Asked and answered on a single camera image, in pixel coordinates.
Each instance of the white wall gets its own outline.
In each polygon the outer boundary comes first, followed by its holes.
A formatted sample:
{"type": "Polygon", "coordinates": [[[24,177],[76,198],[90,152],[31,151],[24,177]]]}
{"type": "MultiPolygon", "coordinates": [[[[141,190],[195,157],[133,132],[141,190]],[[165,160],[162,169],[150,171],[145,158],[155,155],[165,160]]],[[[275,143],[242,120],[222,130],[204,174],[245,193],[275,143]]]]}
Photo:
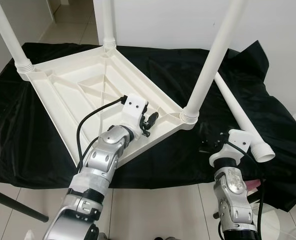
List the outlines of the white wall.
{"type": "MultiPolygon", "coordinates": [[[[102,1],[94,0],[102,44],[102,1]]],[[[229,0],[113,0],[117,45],[210,49],[229,0]]],[[[250,0],[230,48],[259,40],[268,92],[296,113],[296,1],[250,0]]]]}
{"type": "MultiPolygon", "coordinates": [[[[21,44],[38,42],[53,21],[47,0],[0,0],[0,3],[21,44]]],[[[0,35],[0,72],[10,59],[0,35]]]]}

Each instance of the white bracket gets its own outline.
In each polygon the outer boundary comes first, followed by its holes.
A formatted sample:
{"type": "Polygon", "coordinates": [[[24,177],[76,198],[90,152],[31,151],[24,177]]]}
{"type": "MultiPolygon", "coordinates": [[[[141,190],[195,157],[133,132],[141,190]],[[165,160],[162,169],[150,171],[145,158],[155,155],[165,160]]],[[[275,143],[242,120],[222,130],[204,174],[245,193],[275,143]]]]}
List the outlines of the white bracket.
{"type": "MultiPolygon", "coordinates": [[[[229,131],[228,141],[236,145],[238,148],[242,149],[245,152],[248,151],[251,140],[252,140],[252,134],[249,132],[236,130],[236,129],[231,129],[229,131]]],[[[225,143],[219,152],[210,156],[209,163],[211,166],[214,167],[213,163],[215,160],[220,158],[227,158],[227,157],[235,159],[236,164],[239,165],[240,159],[243,157],[243,154],[239,152],[237,149],[225,143]]]]}
{"type": "Polygon", "coordinates": [[[144,114],[144,109],[146,109],[148,101],[144,98],[135,95],[129,94],[123,109],[121,116],[121,124],[134,132],[134,138],[138,140],[142,134],[140,129],[140,120],[144,114]]]}

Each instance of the white tiled floor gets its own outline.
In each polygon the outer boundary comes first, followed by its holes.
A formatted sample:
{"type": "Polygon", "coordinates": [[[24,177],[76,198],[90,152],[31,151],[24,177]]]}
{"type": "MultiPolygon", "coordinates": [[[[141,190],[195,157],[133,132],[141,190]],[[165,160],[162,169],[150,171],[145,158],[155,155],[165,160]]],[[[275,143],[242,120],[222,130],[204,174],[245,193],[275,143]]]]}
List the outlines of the white tiled floor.
{"type": "MultiPolygon", "coordinates": [[[[73,3],[57,10],[57,23],[49,28],[41,42],[98,44],[92,0],[73,3]]],[[[218,220],[212,217],[217,210],[212,188],[212,183],[203,183],[156,190],[111,189],[97,225],[112,240],[153,240],[157,236],[219,240],[218,220]]],[[[51,221],[66,189],[32,190],[0,183],[0,192],[49,215],[51,221]]],[[[296,240],[296,206],[289,213],[275,212],[282,231],[278,240],[296,240]]],[[[30,229],[40,240],[50,221],[42,223],[0,204],[0,240],[23,240],[30,229]]],[[[265,222],[265,216],[263,222],[263,231],[273,230],[271,226],[275,222],[265,222]]]]}
{"type": "Polygon", "coordinates": [[[50,26],[40,42],[99,44],[92,0],[75,0],[71,5],[61,5],[54,17],[56,23],[50,26]]]}

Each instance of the white tube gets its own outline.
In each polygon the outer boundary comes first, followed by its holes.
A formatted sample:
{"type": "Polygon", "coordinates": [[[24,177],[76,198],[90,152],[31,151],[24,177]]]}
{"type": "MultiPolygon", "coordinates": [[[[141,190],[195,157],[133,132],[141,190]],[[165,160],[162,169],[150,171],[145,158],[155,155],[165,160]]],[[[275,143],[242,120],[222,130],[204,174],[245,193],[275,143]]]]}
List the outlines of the white tube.
{"type": "Polygon", "coordinates": [[[238,101],[233,96],[232,92],[218,72],[216,73],[214,80],[218,88],[220,89],[225,101],[227,102],[234,118],[237,120],[239,127],[244,131],[252,133],[253,139],[250,147],[254,159],[258,163],[264,163],[265,161],[273,159],[275,157],[275,153],[273,152],[271,147],[263,141],[262,137],[253,126],[250,119],[243,111],[242,107],[239,105],[238,101]]]}
{"type": "Polygon", "coordinates": [[[112,6],[111,0],[103,0],[103,46],[106,50],[116,47],[116,40],[113,36],[112,6]]]}
{"type": "Polygon", "coordinates": [[[24,54],[21,45],[0,5],[0,34],[3,37],[19,73],[32,72],[34,67],[24,54]]]}
{"type": "Polygon", "coordinates": [[[201,105],[210,89],[211,83],[219,69],[224,55],[227,52],[246,3],[247,0],[231,1],[228,12],[221,24],[217,36],[215,37],[189,102],[180,115],[184,122],[189,124],[195,124],[197,122],[201,105]]]}

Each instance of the cable connector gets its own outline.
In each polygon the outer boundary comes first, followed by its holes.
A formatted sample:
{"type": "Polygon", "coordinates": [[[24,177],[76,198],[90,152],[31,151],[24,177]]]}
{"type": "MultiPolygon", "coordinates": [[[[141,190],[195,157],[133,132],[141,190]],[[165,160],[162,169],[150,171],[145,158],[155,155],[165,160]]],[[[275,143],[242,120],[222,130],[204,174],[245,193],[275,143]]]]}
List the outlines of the cable connector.
{"type": "Polygon", "coordinates": [[[127,98],[128,98],[128,96],[126,96],[126,95],[123,95],[122,97],[120,97],[121,104],[124,105],[126,103],[127,98]]]}
{"type": "Polygon", "coordinates": [[[147,121],[144,121],[146,117],[142,115],[140,119],[140,129],[142,130],[143,136],[146,136],[147,138],[150,136],[150,132],[148,132],[148,130],[156,123],[158,117],[159,113],[155,112],[148,118],[147,121]]]}

